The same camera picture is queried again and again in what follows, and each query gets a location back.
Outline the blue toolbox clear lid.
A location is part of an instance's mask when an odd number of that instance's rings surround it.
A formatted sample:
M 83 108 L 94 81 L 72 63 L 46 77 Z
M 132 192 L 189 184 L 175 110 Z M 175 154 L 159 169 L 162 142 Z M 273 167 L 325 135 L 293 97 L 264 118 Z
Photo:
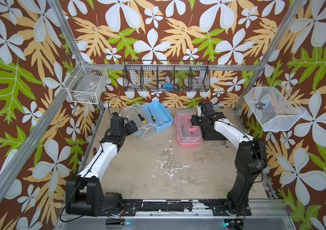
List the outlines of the blue toolbox clear lid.
M 148 111 L 150 108 L 152 114 L 155 117 L 156 122 L 153 122 L 151 115 Z M 141 111 L 146 115 L 146 123 L 143 124 L 138 118 L 137 112 Z M 121 115 L 126 117 L 129 121 L 133 120 L 138 128 L 138 131 L 133 133 L 133 137 L 137 140 L 142 140 L 151 136 L 155 132 L 162 132 L 170 128 L 173 124 L 173 117 L 171 116 L 171 111 L 166 109 L 159 101 L 153 101 L 151 103 L 145 103 L 143 105 L 135 104 L 126 107 L 122 110 Z

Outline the pink toolbox clear lid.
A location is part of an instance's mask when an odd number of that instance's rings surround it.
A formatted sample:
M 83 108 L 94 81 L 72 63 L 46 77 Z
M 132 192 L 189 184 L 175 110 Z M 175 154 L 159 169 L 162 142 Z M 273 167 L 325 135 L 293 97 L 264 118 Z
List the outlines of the pink toolbox clear lid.
M 181 148 L 197 148 L 202 143 L 202 132 L 199 126 L 191 124 L 191 117 L 196 115 L 195 110 L 179 110 L 174 117 L 177 130 L 177 141 Z M 186 138 L 182 139 L 181 126 L 185 127 Z

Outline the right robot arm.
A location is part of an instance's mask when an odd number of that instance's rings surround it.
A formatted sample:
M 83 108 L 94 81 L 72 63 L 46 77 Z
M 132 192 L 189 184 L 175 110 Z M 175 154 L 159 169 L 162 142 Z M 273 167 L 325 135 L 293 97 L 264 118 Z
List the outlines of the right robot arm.
M 264 141 L 241 131 L 222 112 L 216 112 L 212 103 L 199 103 L 191 124 L 200 127 L 204 140 L 229 141 L 237 149 L 237 176 L 227 194 L 225 208 L 232 216 L 246 212 L 251 187 L 267 167 Z

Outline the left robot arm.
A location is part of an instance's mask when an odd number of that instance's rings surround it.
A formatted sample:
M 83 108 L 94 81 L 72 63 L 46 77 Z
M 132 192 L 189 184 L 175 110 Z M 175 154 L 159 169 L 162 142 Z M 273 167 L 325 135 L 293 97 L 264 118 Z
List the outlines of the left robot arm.
M 70 215 L 106 216 L 118 215 L 123 210 L 123 198 L 119 193 L 104 193 L 101 179 L 122 148 L 127 136 L 138 131 L 133 120 L 114 113 L 110 128 L 100 140 L 100 148 L 91 162 L 66 182 L 66 204 L 64 211 Z

